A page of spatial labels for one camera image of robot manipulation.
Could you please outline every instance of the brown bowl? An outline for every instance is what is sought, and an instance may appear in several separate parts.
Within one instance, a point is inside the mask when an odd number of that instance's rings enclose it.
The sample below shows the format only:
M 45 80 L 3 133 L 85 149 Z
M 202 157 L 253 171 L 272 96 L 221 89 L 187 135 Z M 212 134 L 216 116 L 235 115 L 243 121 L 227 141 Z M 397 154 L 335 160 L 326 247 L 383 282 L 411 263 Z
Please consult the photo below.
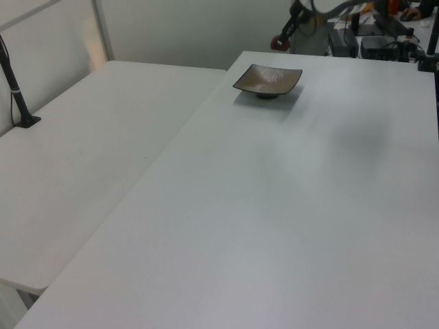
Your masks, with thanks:
M 276 69 L 252 64 L 233 85 L 233 88 L 256 93 L 263 99 L 272 99 L 289 93 L 298 83 L 302 70 Z

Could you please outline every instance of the person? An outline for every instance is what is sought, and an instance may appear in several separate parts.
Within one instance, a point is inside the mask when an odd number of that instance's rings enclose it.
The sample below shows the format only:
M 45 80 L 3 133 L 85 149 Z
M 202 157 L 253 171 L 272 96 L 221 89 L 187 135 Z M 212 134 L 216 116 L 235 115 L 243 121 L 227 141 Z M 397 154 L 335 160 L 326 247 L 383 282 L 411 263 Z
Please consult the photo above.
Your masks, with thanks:
M 407 8 L 401 13 L 401 17 L 413 14 L 413 21 L 424 19 L 433 12 L 434 6 L 439 5 L 439 0 L 420 0 L 419 6 L 416 8 Z

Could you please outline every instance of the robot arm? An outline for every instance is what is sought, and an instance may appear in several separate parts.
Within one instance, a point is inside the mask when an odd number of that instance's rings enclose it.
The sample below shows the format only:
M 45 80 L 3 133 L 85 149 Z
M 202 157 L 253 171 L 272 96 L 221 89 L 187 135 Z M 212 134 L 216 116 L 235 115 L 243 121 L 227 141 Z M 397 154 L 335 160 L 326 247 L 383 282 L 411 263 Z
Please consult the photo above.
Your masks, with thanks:
M 314 16 L 332 19 L 333 17 L 356 14 L 361 12 L 370 2 L 375 2 L 375 0 L 295 0 L 289 9 L 291 18 L 283 28 L 281 35 L 272 39 L 271 48 L 287 51 L 289 38 L 298 26 L 307 23 Z

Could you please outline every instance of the desk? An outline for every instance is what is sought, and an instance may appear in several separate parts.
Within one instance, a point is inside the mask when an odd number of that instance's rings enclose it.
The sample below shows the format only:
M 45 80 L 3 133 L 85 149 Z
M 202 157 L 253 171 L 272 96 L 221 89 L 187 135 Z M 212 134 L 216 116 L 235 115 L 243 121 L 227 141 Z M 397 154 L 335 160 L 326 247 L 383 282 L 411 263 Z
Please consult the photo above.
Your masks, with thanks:
M 432 74 L 245 52 L 17 329 L 433 328 L 438 168 Z
M 431 31 L 433 30 L 433 24 L 434 24 L 434 18 L 436 15 L 436 11 L 437 8 L 434 9 L 433 14 L 430 17 L 427 17 L 425 19 L 423 19 L 423 21 L 428 21 L 429 22 L 429 27 L 421 27 L 420 26 L 420 21 L 410 21 L 410 22 L 401 22 L 404 26 L 406 27 L 413 27 L 414 28 L 414 35 L 416 37 L 418 37 L 419 39 L 419 45 L 427 52 L 427 48 L 428 48 L 428 44 L 430 42 L 430 37 L 431 37 Z M 399 16 L 401 15 L 401 13 L 399 12 L 397 14 L 397 18 L 399 19 Z M 364 21 L 366 18 L 367 24 L 372 24 L 372 22 L 374 21 L 374 19 L 372 18 L 372 12 L 369 12 L 365 15 L 363 15 L 360 18 L 360 21 Z M 331 23 L 337 22 L 334 26 L 335 29 L 344 29 L 344 21 L 338 20 L 338 19 L 333 19 L 331 20 Z M 361 40 L 363 37 L 358 36 L 357 37 L 357 42 L 358 45 L 361 45 Z M 439 44 L 436 46 L 436 52 L 439 52 Z
M 109 62 L 0 138 L 0 283 L 40 294 L 223 71 Z
M 429 27 L 421 27 L 420 21 L 402 22 L 406 27 L 414 28 L 414 35 L 420 40 L 419 45 L 427 52 L 428 44 L 430 42 L 431 31 L 433 30 L 434 18 L 437 8 L 434 9 L 433 14 L 430 17 L 423 19 L 422 21 L 428 21 Z M 436 52 L 439 52 L 439 44 L 436 45 Z

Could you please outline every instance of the black box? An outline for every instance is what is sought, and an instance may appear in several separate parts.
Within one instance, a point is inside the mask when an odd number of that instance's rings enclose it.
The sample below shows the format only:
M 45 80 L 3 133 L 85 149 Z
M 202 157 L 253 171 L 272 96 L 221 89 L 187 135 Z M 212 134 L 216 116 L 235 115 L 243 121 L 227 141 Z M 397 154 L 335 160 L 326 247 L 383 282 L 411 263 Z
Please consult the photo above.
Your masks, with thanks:
M 330 31 L 329 46 L 334 57 L 356 58 L 358 56 L 358 42 L 350 29 L 333 29 Z
M 397 60 L 398 45 L 389 36 L 365 36 L 361 40 L 361 56 L 365 60 Z

